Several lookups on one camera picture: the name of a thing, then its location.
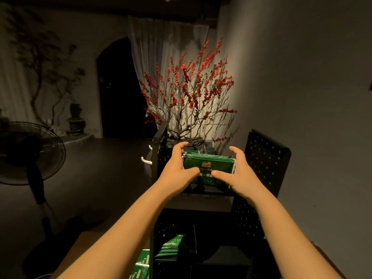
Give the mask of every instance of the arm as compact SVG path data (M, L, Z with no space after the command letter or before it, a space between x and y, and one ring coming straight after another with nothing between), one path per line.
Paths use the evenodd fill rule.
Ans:
M172 157L158 181L58 279L119 279L130 276L162 208L200 173L198 168L183 168L181 148L187 144L183 142L174 146Z
M341 279L301 232L291 216L248 165L244 152L236 154L234 174L212 171L256 208L263 231L284 279Z

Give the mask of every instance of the archway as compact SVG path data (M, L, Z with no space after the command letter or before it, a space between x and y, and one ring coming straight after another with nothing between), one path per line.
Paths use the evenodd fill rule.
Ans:
M119 39L97 58L103 136L151 138L156 126L145 124L146 100L141 95L131 42Z

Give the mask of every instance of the standing fan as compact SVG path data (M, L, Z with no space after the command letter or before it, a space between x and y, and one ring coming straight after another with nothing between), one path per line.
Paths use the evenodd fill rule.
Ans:
M53 272L77 239L76 235L53 235L45 208L46 204L52 211L45 199L44 180L61 169L65 158L61 138L48 128L20 121L0 124L0 183L29 185L42 212L46 240L23 262L29 278Z

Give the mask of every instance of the red logo on packet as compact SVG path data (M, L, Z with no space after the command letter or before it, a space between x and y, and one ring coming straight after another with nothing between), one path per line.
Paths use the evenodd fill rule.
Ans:
M211 167L211 162L202 163L202 167Z

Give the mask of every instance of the tree with red flowers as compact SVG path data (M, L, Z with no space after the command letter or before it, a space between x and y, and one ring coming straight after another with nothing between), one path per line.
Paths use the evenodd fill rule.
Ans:
M156 65L156 75L152 78L145 73L145 82L141 84L141 92L147 101L148 115L155 118L160 125L170 112L171 120L168 131L177 140L182 138L202 138L214 130L212 140L228 140L228 137L217 138L219 128L231 123L236 110L230 109L228 92L234 84L231 76L227 76L227 58L214 64L215 56L220 52L222 39L216 49L205 53L208 41L197 60L183 63L184 53L178 65L170 58L167 78L164 78Z

